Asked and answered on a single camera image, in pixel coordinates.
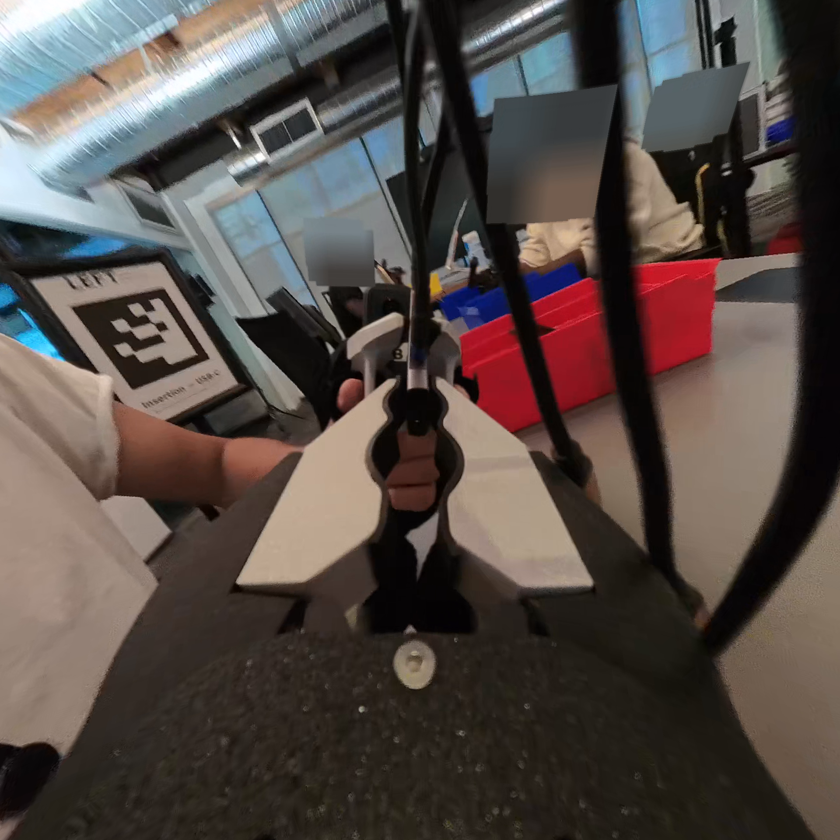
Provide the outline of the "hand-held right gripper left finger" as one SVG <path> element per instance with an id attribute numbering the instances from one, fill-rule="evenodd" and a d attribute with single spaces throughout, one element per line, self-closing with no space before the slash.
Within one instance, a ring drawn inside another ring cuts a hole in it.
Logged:
<path id="1" fill-rule="evenodd" d="M 240 590 L 347 611 L 375 590 L 369 543 L 385 521 L 373 443 L 391 421 L 388 380 L 301 452 L 236 580 Z"/>

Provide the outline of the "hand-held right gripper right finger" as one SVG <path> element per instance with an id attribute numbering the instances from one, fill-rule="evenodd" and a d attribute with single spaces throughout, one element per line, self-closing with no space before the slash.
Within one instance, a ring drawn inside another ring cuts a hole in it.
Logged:
<path id="1" fill-rule="evenodd" d="M 444 536 L 468 601 L 590 592 L 594 582 L 525 444 L 445 380 L 443 431 L 455 446 Z"/>

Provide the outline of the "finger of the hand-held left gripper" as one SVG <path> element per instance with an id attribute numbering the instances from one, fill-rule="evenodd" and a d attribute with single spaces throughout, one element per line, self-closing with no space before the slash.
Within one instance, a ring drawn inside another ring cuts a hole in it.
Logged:
<path id="1" fill-rule="evenodd" d="M 405 317 L 389 313 L 363 326 L 346 343 L 351 370 L 362 375 L 363 399 L 377 387 L 377 377 L 405 380 L 405 361 L 396 352 L 405 350 Z"/>
<path id="2" fill-rule="evenodd" d="M 430 326 L 427 354 L 427 376 L 430 382 L 442 379 L 455 384 L 455 374 L 461 365 L 460 338 L 451 322 L 433 318 Z"/>

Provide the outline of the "black cable with orange plugs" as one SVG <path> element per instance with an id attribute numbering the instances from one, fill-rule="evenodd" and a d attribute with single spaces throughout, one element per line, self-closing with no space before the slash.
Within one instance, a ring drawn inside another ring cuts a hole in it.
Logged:
<path id="1" fill-rule="evenodd" d="M 413 288 L 406 363 L 406 429 L 414 436 L 425 435 L 432 423 L 428 372 L 432 343 L 432 304 L 419 143 L 419 115 L 427 53 L 423 35 L 423 9 L 423 2 L 416 2 L 408 13 L 404 10 L 402 2 L 385 2 L 394 48 L 402 51 L 396 65 L 402 85 L 404 172 L 409 232 L 412 239 Z"/>

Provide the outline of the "red plastic bin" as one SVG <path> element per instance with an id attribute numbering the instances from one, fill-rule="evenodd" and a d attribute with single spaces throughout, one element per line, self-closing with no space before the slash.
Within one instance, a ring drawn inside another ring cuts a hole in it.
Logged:
<path id="1" fill-rule="evenodd" d="M 636 301 L 647 372 L 655 375 L 709 354 L 720 258 L 638 266 Z M 612 356 L 601 292 L 584 279 L 536 301 L 535 318 L 553 327 L 540 337 L 554 394 L 564 413 L 614 393 Z M 511 433 L 541 422 L 511 315 L 461 337 L 465 375 L 476 379 L 478 405 Z"/>

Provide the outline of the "blue plastic bin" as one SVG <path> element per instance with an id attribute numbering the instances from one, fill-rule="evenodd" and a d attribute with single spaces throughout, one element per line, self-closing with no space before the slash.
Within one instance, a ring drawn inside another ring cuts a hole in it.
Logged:
<path id="1" fill-rule="evenodd" d="M 447 290 L 438 301 L 440 311 L 449 322 L 461 318 L 461 309 L 467 308 L 482 297 L 482 290 L 478 287 L 463 286 L 458 289 Z"/>
<path id="2" fill-rule="evenodd" d="M 523 283 L 530 302 L 536 302 L 572 286 L 581 279 L 579 271 L 573 265 L 568 265 L 544 275 L 533 272 L 525 276 Z M 505 317 L 510 312 L 507 293 L 504 287 L 498 287 L 483 292 L 482 297 L 473 305 L 462 308 L 461 319 L 467 329 L 475 329 Z"/>

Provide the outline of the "person's left forearm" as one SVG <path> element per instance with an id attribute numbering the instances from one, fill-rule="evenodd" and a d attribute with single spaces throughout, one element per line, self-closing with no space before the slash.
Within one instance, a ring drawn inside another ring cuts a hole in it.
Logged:
<path id="1" fill-rule="evenodd" d="M 117 495 L 227 509 L 303 448 L 262 437 L 224 438 L 116 402 Z"/>

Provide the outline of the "person's left hand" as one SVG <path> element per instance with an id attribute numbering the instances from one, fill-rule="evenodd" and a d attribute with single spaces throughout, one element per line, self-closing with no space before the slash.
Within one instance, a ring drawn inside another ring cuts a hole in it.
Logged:
<path id="1" fill-rule="evenodd" d="M 353 376 L 341 381 L 329 425 L 348 413 L 364 398 L 364 383 Z M 435 504 L 439 471 L 435 462 L 438 433 L 430 428 L 425 435 L 407 430 L 397 434 L 398 460 L 385 480 L 392 508 L 397 511 L 424 512 Z"/>

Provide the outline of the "black office chair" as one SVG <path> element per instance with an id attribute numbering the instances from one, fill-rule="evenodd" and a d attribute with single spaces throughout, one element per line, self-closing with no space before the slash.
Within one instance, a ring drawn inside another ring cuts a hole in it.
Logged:
<path id="1" fill-rule="evenodd" d="M 303 394 L 320 428 L 325 428 L 333 411 L 329 394 L 331 356 L 343 336 L 316 306 L 299 302 L 286 288 L 278 289 L 267 302 L 271 313 L 235 321 Z"/>

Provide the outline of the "white air vent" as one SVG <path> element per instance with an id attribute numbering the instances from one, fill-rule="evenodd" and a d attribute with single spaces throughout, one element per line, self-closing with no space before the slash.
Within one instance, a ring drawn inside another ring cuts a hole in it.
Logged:
<path id="1" fill-rule="evenodd" d="M 308 98 L 271 113 L 251 125 L 249 131 L 270 164 L 324 135 L 322 122 Z"/>

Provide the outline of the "framed tag sign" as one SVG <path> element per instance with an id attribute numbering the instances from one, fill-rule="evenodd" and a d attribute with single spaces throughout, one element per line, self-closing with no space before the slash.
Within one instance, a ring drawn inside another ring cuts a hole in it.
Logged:
<path id="1" fill-rule="evenodd" d="M 109 376 L 127 406 L 185 425 L 255 390 L 167 250 L 4 261 L 2 282 L 66 361 Z"/>

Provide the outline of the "person's white shirt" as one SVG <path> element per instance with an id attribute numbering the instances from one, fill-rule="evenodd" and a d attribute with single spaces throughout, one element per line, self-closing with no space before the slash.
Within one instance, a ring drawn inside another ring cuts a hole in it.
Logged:
<path id="1" fill-rule="evenodd" d="M 103 510 L 112 383 L 1 338 L 1 736 L 71 749 L 156 587 Z"/>

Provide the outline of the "silver air duct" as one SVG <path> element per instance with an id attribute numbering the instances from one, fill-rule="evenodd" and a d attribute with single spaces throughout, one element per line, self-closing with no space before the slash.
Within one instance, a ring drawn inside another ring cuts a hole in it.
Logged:
<path id="1" fill-rule="evenodd" d="M 48 188 L 75 193 L 299 77 L 384 23 L 384 2 L 263 2 L 14 146 Z"/>
<path id="2" fill-rule="evenodd" d="M 465 28 L 460 52 L 470 77 L 569 27 L 570 3 L 516 2 Z M 401 117 L 403 93 L 393 67 L 374 73 L 315 109 L 321 130 L 273 156 L 253 144 L 224 158 L 237 186 L 257 188 L 349 141 Z"/>

